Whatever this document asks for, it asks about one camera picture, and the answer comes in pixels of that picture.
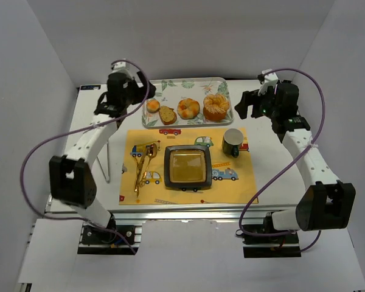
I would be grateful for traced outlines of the small round bun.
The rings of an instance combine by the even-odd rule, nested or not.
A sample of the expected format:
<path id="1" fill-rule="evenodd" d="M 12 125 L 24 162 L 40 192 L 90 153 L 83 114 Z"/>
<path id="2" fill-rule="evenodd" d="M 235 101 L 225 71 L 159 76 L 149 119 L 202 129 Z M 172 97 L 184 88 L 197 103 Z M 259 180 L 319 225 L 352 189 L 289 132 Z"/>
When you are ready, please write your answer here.
<path id="1" fill-rule="evenodd" d="M 160 103 L 156 99 L 151 99 L 147 102 L 146 107 L 149 113 L 156 113 L 160 108 Z"/>

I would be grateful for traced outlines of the toasted bread slice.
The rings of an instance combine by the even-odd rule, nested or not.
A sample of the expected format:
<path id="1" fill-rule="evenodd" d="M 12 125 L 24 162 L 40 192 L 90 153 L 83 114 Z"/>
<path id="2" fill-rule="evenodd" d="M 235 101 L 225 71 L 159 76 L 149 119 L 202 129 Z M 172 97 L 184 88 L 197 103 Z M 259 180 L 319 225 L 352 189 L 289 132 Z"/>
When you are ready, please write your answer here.
<path id="1" fill-rule="evenodd" d="M 167 106 L 161 106 L 159 111 L 159 117 L 164 125 L 171 125 L 177 121 L 177 115 L 173 108 Z"/>

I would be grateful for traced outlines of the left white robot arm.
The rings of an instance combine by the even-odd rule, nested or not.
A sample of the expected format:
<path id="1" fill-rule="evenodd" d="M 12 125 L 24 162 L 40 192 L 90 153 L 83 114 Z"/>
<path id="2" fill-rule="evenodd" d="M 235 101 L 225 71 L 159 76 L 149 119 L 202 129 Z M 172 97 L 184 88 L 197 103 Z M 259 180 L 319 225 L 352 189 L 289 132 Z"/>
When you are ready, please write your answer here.
<path id="1" fill-rule="evenodd" d="M 70 206 L 82 219 L 103 229 L 110 228 L 112 214 L 97 200 L 97 186 L 91 169 L 109 138 L 128 115 L 128 107 L 142 105 L 155 87 L 141 71 L 133 77 L 126 69 L 108 76 L 107 90 L 97 100 L 89 127 L 62 156 L 49 161 L 52 198 Z"/>

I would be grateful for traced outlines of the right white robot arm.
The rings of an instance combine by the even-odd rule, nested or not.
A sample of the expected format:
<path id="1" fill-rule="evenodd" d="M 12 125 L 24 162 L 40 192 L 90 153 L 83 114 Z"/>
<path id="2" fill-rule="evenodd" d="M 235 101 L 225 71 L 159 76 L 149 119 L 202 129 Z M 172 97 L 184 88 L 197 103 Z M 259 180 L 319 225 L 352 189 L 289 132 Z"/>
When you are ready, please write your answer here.
<path id="1" fill-rule="evenodd" d="M 265 116 L 281 144 L 288 150 L 301 174 L 305 194 L 296 207 L 273 212 L 263 222 L 263 236 L 280 236 L 294 231 L 319 231 L 347 227 L 356 190 L 342 182 L 327 165 L 313 140 L 307 120 L 298 113 L 299 88 L 278 83 L 245 91 L 235 110 L 245 119 L 248 107 L 253 118 Z"/>

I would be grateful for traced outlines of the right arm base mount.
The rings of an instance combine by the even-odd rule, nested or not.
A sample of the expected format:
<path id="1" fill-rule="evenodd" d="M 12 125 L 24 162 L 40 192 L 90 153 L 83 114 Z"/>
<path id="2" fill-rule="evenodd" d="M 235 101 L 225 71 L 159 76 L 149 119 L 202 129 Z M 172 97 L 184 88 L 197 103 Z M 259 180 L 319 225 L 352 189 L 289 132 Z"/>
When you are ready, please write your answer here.
<path id="1" fill-rule="evenodd" d="M 243 256 L 246 259 L 296 258 L 301 257 L 297 234 L 279 235 L 273 227 L 272 212 L 267 213 L 260 224 L 245 224 L 243 228 L 255 235 L 275 234 L 271 237 L 257 237 L 242 233 L 237 229 L 235 235 L 242 239 Z"/>

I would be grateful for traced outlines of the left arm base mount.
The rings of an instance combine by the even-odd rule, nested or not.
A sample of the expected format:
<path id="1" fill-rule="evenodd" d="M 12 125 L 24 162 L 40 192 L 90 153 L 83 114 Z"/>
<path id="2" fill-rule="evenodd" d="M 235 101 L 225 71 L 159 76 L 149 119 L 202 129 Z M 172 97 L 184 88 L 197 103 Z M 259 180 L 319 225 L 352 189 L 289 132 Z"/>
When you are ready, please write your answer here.
<path id="1" fill-rule="evenodd" d="M 80 239 L 77 248 L 79 255 L 129 255 L 134 253 L 130 246 L 137 252 L 141 239 L 141 229 L 139 226 L 128 224 L 117 224 L 116 231 L 121 235 L 101 231 L 84 224 L 80 233 Z"/>

